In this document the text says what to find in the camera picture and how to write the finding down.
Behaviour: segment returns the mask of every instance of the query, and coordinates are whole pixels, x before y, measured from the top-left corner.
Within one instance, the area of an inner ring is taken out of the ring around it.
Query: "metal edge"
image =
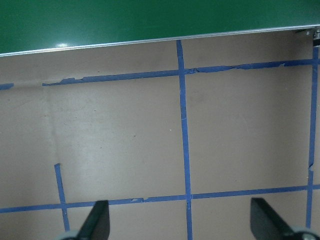
[[[228,36],[228,35],[240,35],[240,34],[254,34],[254,33],[289,31],[289,30],[301,30],[301,29],[316,28],[316,27],[319,27],[319,26],[320,25],[272,27],[272,28],[251,29],[251,30],[241,30],[241,31],[205,33],[205,34],[196,34],[196,35],[187,35],[187,36],[153,38],[153,39],[146,39],[146,40],[120,41],[120,42],[90,44],[90,45],[80,45],[80,46],[53,47],[53,48],[45,48],[45,49],[37,49],[37,50],[0,53],[0,57],[26,55],[26,54],[51,53],[51,52],[66,51],[66,50],[101,48],[101,47],[110,47],[110,46],[121,46],[121,45],[129,45],[129,44],[154,43],[154,42],[183,40],[183,39],[197,39],[197,38],[218,37],[218,36]]]

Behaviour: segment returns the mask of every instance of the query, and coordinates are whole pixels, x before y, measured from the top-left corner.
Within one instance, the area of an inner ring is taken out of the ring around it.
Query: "green glossy surface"
[[[1,0],[0,54],[320,25],[320,0]]]

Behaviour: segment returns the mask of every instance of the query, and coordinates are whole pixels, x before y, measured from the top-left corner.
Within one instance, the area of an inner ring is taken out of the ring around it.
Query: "blue tape grid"
[[[312,217],[313,190],[320,190],[320,184],[313,185],[314,172],[312,169],[314,164],[315,138],[316,138],[315,133],[316,133],[317,88],[318,88],[318,65],[320,64],[320,59],[318,58],[318,51],[319,51],[318,48],[313,48],[312,59],[260,62],[260,63],[240,64],[240,65],[233,65],[233,66],[207,66],[207,67],[185,69],[184,59],[183,59],[183,47],[180,40],[176,42],[176,46],[177,46],[177,56],[178,56],[178,70],[137,72],[137,73],[126,73],[126,74],[118,74],[118,75],[106,75],[106,76],[89,76],[89,77],[84,77],[82,79],[67,78],[67,79],[63,79],[60,82],[42,84],[42,86],[45,87],[45,86],[57,86],[57,85],[68,85],[68,84],[78,84],[78,83],[96,83],[96,82],[107,82],[107,81],[118,81],[118,80],[179,76],[181,126],[182,126],[184,173],[185,173],[185,195],[158,196],[158,197],[150,197],[147,199],[143,199],[143,198],[118,199],[118,200],[110,200],[109,204],[121,205],[121,204],[185,200],[186,201],[187,233],[188,233],[187,236],[188,236],[188,240],[192,240],[193,238],[192,211],[191,211],[192,199],[221,198],[221,197],[231,197],[231,196],[307,191],[306,226],[309,228],[311,226],[311,217]],[[192,194],[191,183],[190,183],[191,178],[190,178],[190,161],[189,161],[189,144],[188,144],[188,120],[187,120],[187,109],[186,109],[185,75],[197,74],[197,73],[216,73],[216,72],[228,71],[232,69],[250,70],[250,69],[294,67],[294,66],[305,66],[305,65],[312,65],[310,139],[309,139],[307,185]],[[14,87],[13,83],[0,84],[0,90],[8,90],[13,87]],[[57,180],[58,191],[59,191],[60,204],[44,204],[44,205],[0,208],[0,213],[62,209],[64,228],[67,231],[69,229],[67,209],[78,208],[78,207],[92,207],[95,204],[95,202],[89,201],[89,202],[66,203],[65,195],[63,191],[60,165],[56,164],[54,167],[55,167],[56,180]]]
[[[184,161],[184,182],[186,200],[186,229],[187,239],[192,240],[192,197],[191,197],[191,177],[189,161],[189,139],[188,139],[188,119],[187,119],[187,100],[186,100],[186,78],[184,53],[181,40],[176,41],[176,52],[178,57],[179,85],[180,85],[180,112],[182,128],[182,146]]]
[[[313,48],[312,52],[312,85],[311,85],[311,111],[310,111],[310,137],[309,137],[309,161],[308,161],[308,188],[306,198],[305,226],[311,227],[312,218],[312,197],[314,184],[313,165],[315,161],[316,142],[316,118],[317,118],[317,95],[318,95],[318,55],[319,49]]]
[[[66,198],[65,198],[65,192],[64,192],[64,186],[62,184],[62,177],[61,177],[61,170],[60,170],[60,163],[54,165],[55,170],[55,178],[56,183],[58,186],[58,192],[59,192],[59,198],[60,198],[60,207],[62,210],[62,216],[63,216],[63,224],[64,224],[64,230],[69,231],[69,220],[68,220],[68,212],[66,207]]]

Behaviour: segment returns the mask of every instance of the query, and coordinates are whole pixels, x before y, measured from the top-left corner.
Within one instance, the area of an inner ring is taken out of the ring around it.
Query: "green table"
[[[320,25],[320,0],[1,0],[0,56]]]

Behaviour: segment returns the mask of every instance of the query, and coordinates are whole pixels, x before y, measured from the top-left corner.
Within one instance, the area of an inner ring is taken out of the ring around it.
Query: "beige floor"
[[[182,45],[185,68],[312,58],[311,38],[294,32]],[[59,204],[56,163],[67,203],[184,195],[178,76],[42,86],[177,68],[175,41],[1,57],[0,84],[14,87],[0,91],[0,208]],[[306,185],[311,80],[309,65],[187,75],[192,193]],[[251,197],[193,200],[193,239],[253,239]],[[261,197],[289,224],[305,224],[306,191]],[[78,229],[90,209],[69,208],[70,227]],[[110,217],[111,240],[187,239],[185,200],[112,205]],[[0,239],[49,240],[63,231],[60,209],[0,213]]]

